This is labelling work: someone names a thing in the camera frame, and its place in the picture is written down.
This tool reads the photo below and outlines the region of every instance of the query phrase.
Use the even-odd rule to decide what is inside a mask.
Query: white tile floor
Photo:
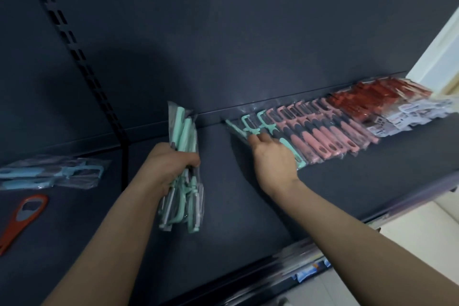
[[[386,224],[381,233],[459,284],[459,271],[451,261],[459,257],[459,223],[430,202]],[[280,295],[292,306],[359,306],[341,278],[330,269]]]

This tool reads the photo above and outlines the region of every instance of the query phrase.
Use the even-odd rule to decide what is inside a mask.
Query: dark gray shelf
[[[355,158],[348,155],[299,174],[318,194],[364,220],[459,170],[458,129],[459,115],[454,114],[383,139]],[[181,227],[163,233],[155,225],[133,292],[134,305],[168,301],[306,236],[260,192],[244,144],[224,125],[198,131],[206,189],[202,229],[193,235]],[[157,142],[166,140],[133,144],[129,176]]]
[[[112,160],[96,188],[0,191],[0,234],[23,199],[36,193],[49,197],[45,210],[0,257],[3,306],[39,305],[74,263],[119,196],[121,151],[94,157]]]

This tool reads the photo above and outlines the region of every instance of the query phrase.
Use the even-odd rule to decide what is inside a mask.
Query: orange bottle opener
[[[0,256],[8,249],[21,231],[40,215],[47,203],[48,196],[42,194],[33,195],[22,200],[0,238]]]

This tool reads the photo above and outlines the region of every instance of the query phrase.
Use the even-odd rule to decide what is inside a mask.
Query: bundle of green peelers
[[[196,115],[191,110],[169,105],[169,143],[177,151],[198,152],[195,125]],[[173,224],[186,223],[188,232],[199,231],[204,214],[204,186],[201,183],[199,167],[186,168],[171,184],[169,193],[160,203],[159,228],[170,231]]]

